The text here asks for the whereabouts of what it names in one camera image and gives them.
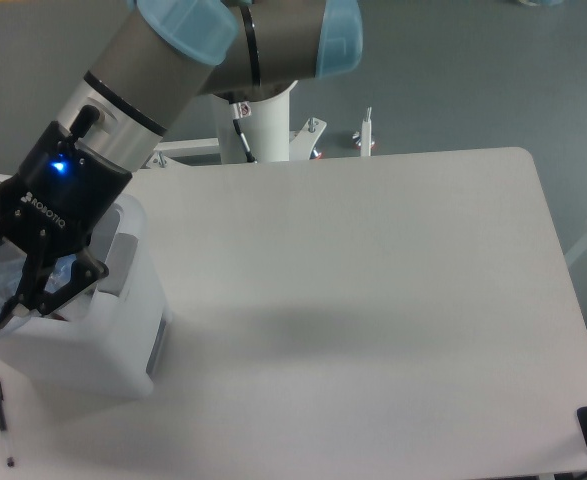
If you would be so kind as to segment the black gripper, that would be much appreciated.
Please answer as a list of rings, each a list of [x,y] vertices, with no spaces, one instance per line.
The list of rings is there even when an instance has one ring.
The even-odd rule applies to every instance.
[[[0,181],[0,247],[6,238],[27,253],[17,289],[0,309],[0,330],[23,310],[48,315],[108,276],[106,264],[86,247],[131,179],[130,172],[70,145],[58,122],[47,126],[17,173]],[[58,258],[74,253],[69,280],[47,291]]]

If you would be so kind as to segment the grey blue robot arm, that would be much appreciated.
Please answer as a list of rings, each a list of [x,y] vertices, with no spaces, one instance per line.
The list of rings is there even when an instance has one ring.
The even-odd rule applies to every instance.
[[[90,251],[96,224],[184,107],[355,69],[363,22],[355,1],[133,1],[16,173],[0,181],[0,248],[9,265],[0,331],[50,314],[105,278]]]

